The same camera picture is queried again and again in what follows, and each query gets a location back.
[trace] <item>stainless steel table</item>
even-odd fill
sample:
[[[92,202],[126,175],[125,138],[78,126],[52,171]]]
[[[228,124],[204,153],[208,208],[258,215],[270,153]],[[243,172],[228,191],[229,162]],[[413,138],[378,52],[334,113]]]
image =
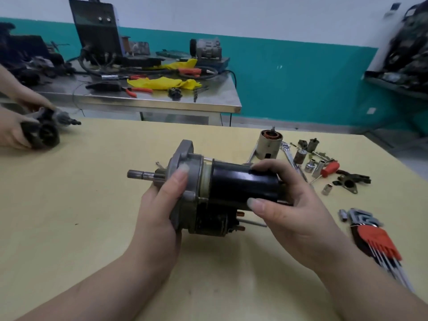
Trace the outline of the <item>stainless steel table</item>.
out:
[[[183,97],[179,101],[173,101],[164,90],[154,90],[152,94],[137,92],[137,98],[132,98],[125,92],[96,92],[86,89],[88,83],[99,81],[97,77],[88,75],[60,76],[33,89],[59,107],[104,112],[202,116],[207,118],[208,125],[220,126],[220,113],[240,113],[242,108],[229,74],[202,81],[209,90],[201,92],[196,102],[193,102],[193,91],[184,89]],[[130,86],[126,80],[121,80],[120,83]],[[8,102],[10,100],[0,94],[0,103]]]

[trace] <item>red-handled screwdriver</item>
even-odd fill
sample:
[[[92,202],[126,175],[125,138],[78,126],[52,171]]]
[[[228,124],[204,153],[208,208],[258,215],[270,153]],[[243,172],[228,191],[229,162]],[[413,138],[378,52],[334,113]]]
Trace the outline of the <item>red-handled screwdriver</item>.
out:
[[[321,170],[321,175],[311,181],[313,183],[315,180],[318,180],[319,178],[327,178],[330,174],[335,173],[337,170],[339,170],[340,164],[337,161],[331,161],[324,169]]]

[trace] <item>person's hand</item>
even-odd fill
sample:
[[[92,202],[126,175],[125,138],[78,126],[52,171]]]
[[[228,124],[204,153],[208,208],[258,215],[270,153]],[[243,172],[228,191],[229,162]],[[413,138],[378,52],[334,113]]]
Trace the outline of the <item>person's hand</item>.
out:
[[[189,166],[182,164],[163,184],[152,185],[141,197],[134,236],[126,255],[143,268],[160,277],[167,277],[180,251],[181,232],[174,230],[169,214],[187,185]]]
[[[265,159],[252,169],[275,172],[286,184],[288,200],[294,206],[250,198],[248,207],[265,220],[289,254],[314,271],[329,268],[346,254],[352,245],[349,238],[336,225],[311,186],[288,162]]]
[[[26,107],[32,113],[38,111],[41,107],[52,110],[56,109],[44,96],[23,85],[19,85],[16,90],[10,94],[10,98],[21,106]]]
[[[25,117],[0,106],[0,146],[18,149],[31,148],[22,132],[21,123],[23,121],[38,123],[33,118]]]

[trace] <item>yellow table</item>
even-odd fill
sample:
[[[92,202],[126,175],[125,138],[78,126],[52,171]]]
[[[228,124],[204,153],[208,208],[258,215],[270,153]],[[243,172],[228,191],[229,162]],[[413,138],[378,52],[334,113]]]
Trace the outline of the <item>yellow table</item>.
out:
[[[195,153],[242,163],[259,132],[83,119],[51,151],[0,149],[0,319],[28,312],[123,253],[150,184],[127,179],[128,169],[167,165],[182,139],[193,140]],[[427,301],[428,183],[363,136],[283,135],[295,143],[318,137],[318,149],[344,170],[372,177],[371,185],[358,185],[358,195],[334,187],[320,196],[346,232],[340,208],[368,210],[383,221],[416,293]],[[317,193],[326,183],[314,183]],[[253,213],[246,218],[259,220]],[[337,320],[316,275],[294,261],[269,229],[245,227],[225,238],[184,232],[177,266],[138,320]]]

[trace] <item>starter motor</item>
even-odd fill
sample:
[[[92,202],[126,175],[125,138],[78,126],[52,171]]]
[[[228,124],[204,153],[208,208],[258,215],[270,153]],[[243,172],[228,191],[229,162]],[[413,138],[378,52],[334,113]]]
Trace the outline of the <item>starter motor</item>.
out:
[[[224,237],[241,229],[236,214],[249,210],[247,199],[280,202],[282,181],[276,173],[195,154],[189,140],[182,140],[165,169],[129,170],[128,178],[153,181],[160,188],[182,163],[190,170],[186,190],[169,216],[175,230]]]

